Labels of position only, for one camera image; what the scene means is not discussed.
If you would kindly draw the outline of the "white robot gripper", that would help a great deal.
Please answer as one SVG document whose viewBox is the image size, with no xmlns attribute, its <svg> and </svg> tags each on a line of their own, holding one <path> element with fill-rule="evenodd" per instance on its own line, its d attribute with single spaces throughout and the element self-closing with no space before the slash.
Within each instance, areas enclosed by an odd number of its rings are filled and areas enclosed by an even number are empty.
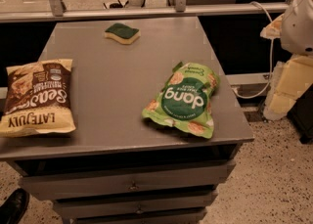
<svg viewBox="0 0 313 224">
<path fill-rule="evenodd" d="M 270 80 L 263 115 L 279 120 L 313 84 L 313 0 L 292 0 L 284 14 L 266 25 L 260 36 L 281 37 L 283 49 L 299 54 L 286 63 L 277 62 Z"/>
</svg>

